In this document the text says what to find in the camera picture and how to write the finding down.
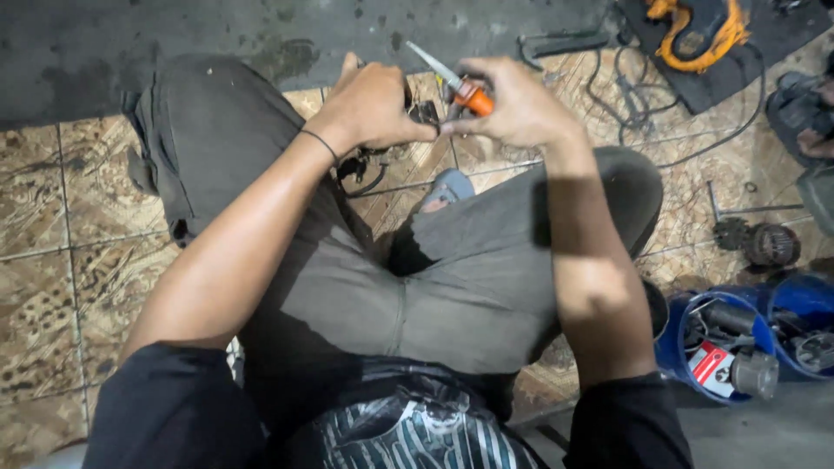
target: tiled floor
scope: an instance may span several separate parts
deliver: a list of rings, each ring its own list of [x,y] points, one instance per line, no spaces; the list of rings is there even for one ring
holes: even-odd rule
[[[827,36],[778,64],[779,73],[819,73]],[[602,53],[593,89],[617,103],[613,52]],[[636,68],[640,58],[624,55]],[[616,144],[618,126],[585,93],[593,53],[545,61],[538,79],[588,124],[596,145]],[[650,77],[660,80],[653,69]],[[444,109],[430,74],[409,77],[419,100]],[[321,107],[328,89],[288,93],[305,117]],[[625,141],[658,164],[678,159],[728,134],[755,107],[756,85],[708,113],[690,118],[682,107],[655,117],[650,134]],[[669,102],[658,94],[657,104]],[[615,106],[622,110],[622,105]],[[176,257],[165,233],[162,205],[141,195],[126,175],[128,148],[137,145],[119,117],[24,129],[0,135],[0,466],[17,466],[55,446],[84,437],[101,382],[113,373],[120,345],[158,276]],[[458,167],[483,192],[538,164],[535,151],[502,148],[488,139],[455,137],[410,144],[379,157],[388,165],[382,183],[351,204],[374,237],[399,226],[441,170]],[[364,183],[379,172],[372,165]],[[706,181],[723,209],[795,204],[792,183],[801,169],[764,119],[730,143],[687,164],[663,171],[666,200],[657,230],[637,261],[665,291],[745,280],[737,253],[711,241],[713,224]],[[753,182],[757,191],[744,190]],[[363,186],[345,181],[348,190]],[[805,210],[752,215],[791,226],[803,243],[800,265],[825,264],[834,240],[824,238]],[[524,369],[516,386],[517,415],[529,415],[576,392],[575,363],[564,340]]]

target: gray pants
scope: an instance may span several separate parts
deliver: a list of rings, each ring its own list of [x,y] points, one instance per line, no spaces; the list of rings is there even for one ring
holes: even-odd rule
[[[258,178],[304,124],[260,76],[215,56],[172,61],[132,117],[144,148],[131,175],[162,197],[181,245]],[[597,149],[595,156],[617,230],[637,255],[654,229],[661,177],[629,149]],[[387,266],[372,249],[368,227],[325,177],[239,335],[248,376],[354,354],[440,362],[470,374],[514,373],[560,333],[540,166],[417,214],[395,234]]]

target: foot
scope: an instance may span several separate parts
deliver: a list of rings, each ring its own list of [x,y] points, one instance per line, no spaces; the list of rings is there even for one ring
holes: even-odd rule
[[[420,213],[428,214],[475,195],[475,187],[458,169],[445,169],[432,183],[431,192],[420,204]]]

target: blue bucket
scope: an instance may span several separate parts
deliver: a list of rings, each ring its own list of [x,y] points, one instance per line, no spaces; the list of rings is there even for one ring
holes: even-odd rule
[[[721,289],[713,289],[704,293],[687,291],[673,295],[669,299],[669,324],[661,337],[655,342],[655,357],[657,366],[667,376],[686,383],[709,399],[730,405],[738,402],[749,401],[752,396],[734,392],[730,397],[718,396],[708,391],[699,383],[695,375],[689,369],[689,361],[684,352],[683,337],[686,330],[686,318],[698,306],[709,300],[718,299],[729,305],[738,306],[758,313],[755,304],[755,295],[736,295]],[[753,325],[753,338],[756,340],[756,348],[769,354],[776,354],[776,344],[767,322],[761,315],[756,316],[756,323]]]
[[[834,325],[834,285],[821,277],[807,274],[794,274],[783,280],[767,297],[763,309],[768,320],[776,308],[793,311],[812,326],[823,328]],[[814,373],[802,368],[796,360],[776,342],[776,358],[794,370],[799,376],[812,380],[830,380],[834,378],[834,368]]]

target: person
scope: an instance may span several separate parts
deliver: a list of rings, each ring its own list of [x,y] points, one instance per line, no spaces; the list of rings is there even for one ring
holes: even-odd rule
[[[657,170],[592,149],[512,60],[460,65],[495,111],[439,127],[408,118],[399,69],[352,53],[306,122],[234,58],[157,72],[132,105],[130,173],[185,249],[102,385],[85,467],[543,466],[505,425],[509,389],[562,332],[581,388],[565,464],[691,466],[631,262],[661,206]],[[445,172],[383,265],[329,171],[356,147],[438,132],[539,146],[544,164],[474,196]]]

